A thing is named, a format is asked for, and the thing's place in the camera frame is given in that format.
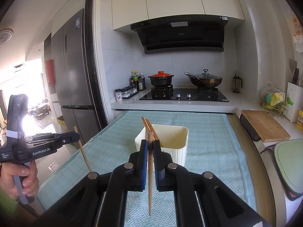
red lid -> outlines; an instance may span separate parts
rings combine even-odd
[[[171,76],[169,73],[165,73],[164,71],[158,71],[157,74],[153,74],[152,77],[168,77]]]

range hood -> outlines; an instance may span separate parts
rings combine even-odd
[[[131,24],[145,54],[173,51],[223,52],[227,17],[206,14],[175,15]]]

refrigerator door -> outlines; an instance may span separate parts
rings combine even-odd
[[[101,131],[95,110],[74,109],[74,114],[85,143]]]
[[[63,25],[66,80],[71,105],[75,106],[93,105],[84,51],[83,15],[81,9]]]
[[[74,110],[73,109],[68,109],[68,108],[61,108],[61,112],[64,118],[64,122],[66,124],[66,127],[68,129],[69,132],[71,131],[75,131],[74,130],[74,126],[78,127],[75,115],[74,115]],[[82,134],[81,134],[81,130],[78,129],[78,133],[80,134],[80,140],[82,142],[82,145],[84,145],[84,140],[82,138]],[[76,148],[80,148],[79,144],[77,142],[73,143],[73,145]]]
[[[51,39],[52,59],[54,60],[55,88],[60,105],[71,105],[69,90],[63,62],[63,27],[61,27]]]

human hand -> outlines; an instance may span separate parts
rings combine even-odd
[[[37,178],[38,169],[36,162],[33,160],[27,168],[12,162],[2,164],[0,188],[12,199],[17,200],[19,193],[14,182],[13,175],[26,176],[23,180],[22,194],[27,196],[35,196],[39,189],[39,180]]]

black stovetop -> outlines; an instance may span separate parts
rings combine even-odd
[[[159,91],[157,88],[152,88],[152,91],[147,93],[145,96],[141,97],[140,100],[229,102],[229,100],[227,100],[227,98],[217,88],[213,88],[212,90],[198,90],[198,89],[172,89],[171,87],[170,89],[163,89],[162,91],[161,90]]]

